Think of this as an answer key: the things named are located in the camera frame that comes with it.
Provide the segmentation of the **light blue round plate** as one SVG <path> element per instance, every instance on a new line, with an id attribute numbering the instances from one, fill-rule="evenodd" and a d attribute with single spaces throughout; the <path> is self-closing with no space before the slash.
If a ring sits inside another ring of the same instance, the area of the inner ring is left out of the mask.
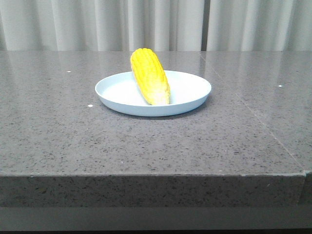
<path id="1" fill-rule="evenodd" d="M 165 71 L 170 85 L 169 105 L 150 105 L 142 96 L 132 72 L 106 77 L 95 92 L 108 108 L 139 117 L 165 117 L 182 114 L 202 105 L 212 90 L 202 77 L 179 71 Z"/>

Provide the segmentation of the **yellow corn cob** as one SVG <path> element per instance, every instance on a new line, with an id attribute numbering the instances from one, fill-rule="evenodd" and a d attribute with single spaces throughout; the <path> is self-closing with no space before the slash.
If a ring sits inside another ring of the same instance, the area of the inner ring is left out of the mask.
<path id="1" fill-rule="evenodd" d="M 132 53 L 130 62 L 144 99 L 150 105 L 169 104 L 170 86 L 155 52 L 149 48 L 138 48 Z"/>

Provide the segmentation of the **white pleated curtain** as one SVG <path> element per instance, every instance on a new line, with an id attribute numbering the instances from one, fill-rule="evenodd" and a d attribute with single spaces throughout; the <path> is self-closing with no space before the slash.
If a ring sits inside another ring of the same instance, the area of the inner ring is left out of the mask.
<path id="1" fill-rule="evenodd" d="M 309 0 L 3 0 L 7 51 L 309 51 Z"/>

